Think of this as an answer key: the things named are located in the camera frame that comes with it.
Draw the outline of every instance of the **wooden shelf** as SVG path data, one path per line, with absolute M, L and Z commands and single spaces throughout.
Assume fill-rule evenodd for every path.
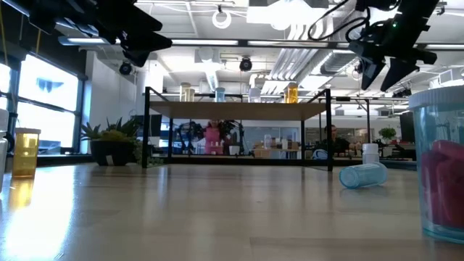
M 325 112 L 325 104 L 151 101 L 150 108 L 174 119 L 306 120 Z

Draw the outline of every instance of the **window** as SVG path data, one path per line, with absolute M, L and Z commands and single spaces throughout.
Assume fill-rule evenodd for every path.
M 20 102 L 17 105 L 16 127 L 41 130 L 40 150 L 73 146 L 75 116 L 70 112 L 58 112 L 36 105 Z
M 21 64 L 19 96 L 76 110 L 79 80 L 64 70 L 31 55 Z
M 8 66 L 0 64 L 0 91 L 7 93 L 9 90 L 10 69 Z
M 34 56 L 21 63 L 16 127 L 40 129 L 42 153 L 59 154 L 60 147 L 77 144 L 80 84 L 76 76 Z

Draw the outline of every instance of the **table surface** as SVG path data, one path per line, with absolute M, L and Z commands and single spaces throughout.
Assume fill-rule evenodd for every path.
M 150 108 L 174 119 L 306 120 L 325 112 L 325 104 L 151 101 Z
M 4 178 L 0 260 L 464 260 L 421 233 L 417 174 L 347 190 L 303 167 L 79 165 Z
M 254 151 L 265 151 L 265 152 L 300 152 L 301 149 L 277 149 L 277 148 L 272 148 L 272 149 L 263 149 L 263 148 L 254 148 L 252 149 Z

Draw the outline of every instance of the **potted plant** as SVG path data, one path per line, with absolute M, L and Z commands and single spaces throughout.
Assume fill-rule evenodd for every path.
M 396 136 L 397 132 L 393 128 L 382 128 L 378 131 L 378 134 L 382 137 L 386 144 L 386 146 L 382 149 L 382 156 L 391 156 L 393 154 L 393 148 L 389 147 L 389 141 Z
M 378 131 L 378 134 L 382 137 L 385 144 L 388 144 L 389 141 L 396 136 L 397 132 L 393 128 L 382 128 Z
M 240 141 L 237 141 L 237 133 L 232 133 L 232 130 L 238 128 L 240 133 Z M 231 136 L 231 143 L 224 144 L 224 154 L 229 153 L 229 155 L 243 155 L 244 146 L 243 146 L 243 137 L 244 137 L 244 126 L 237 122 L 236 120 L 224 120 L 219 123 L 219 136 L 223 141 L 226 141 L 226 136 Z
M 138 124 L 133 118 L 122 124 L 120 118 L 116 124 L 109 124 L 106 130 L 100 131 L 100 125 L 92 128 L 89 123 L 82 125 L 82 140 L 90 141 L 93 159 L 100 166 L 124 166 L 134 156 L 136 145 L 136 132 Z
M 229 145 L 230 155 L 240 155 L 240 143 L 237 141 L 237 132 L 232 134 L 231 145 Z

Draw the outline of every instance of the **clear plastic container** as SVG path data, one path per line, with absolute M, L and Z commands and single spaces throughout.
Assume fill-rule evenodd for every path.
M 416 93 L 410 111 L 423 232 L 464 244 L 464 86 Z
M 187 88 L 185 92 L 185 102 L 195 102 L 195 89 Z
M 179 101 L 180 102 L 187 102 L 186 101 L 186 90 L 191 87 L 190 83 L 181 83 L 181 87 L 179 89 Z
M 16 128 L 13 157 L 13 178 L 34 178 L 37 167 L 38 135 L 41 130 Z
M 377 144 L 363 144 L 362 145 L 362 163 L 380 162 L 378 157 Z
M 8 111 L 0 109 L 0 193 L 3 186 L 5 162 L 7 161 L 8 141 L 4 137 L 8 129 L 8 116 Z
M 287 103 L 298 103 L 298 84 L 289 83 L 287 86 Z
M 251 88 L 248 91 L 248 102 L 261 102 L 261 90 L 259 88 Z
M 339 174 L 341 184 L 348 189 L 381 185 L 386 178 L 387 169 L 379 162 L 346 167 Z
M 264 148 L 265 149 L 270 149 L 270 145 L 272 143 L 272 138 L 270 134 L 264 135 Z
M 215 102 L 225 102 L 225 89 L 224 88 L 216 88 L 216 99 Z

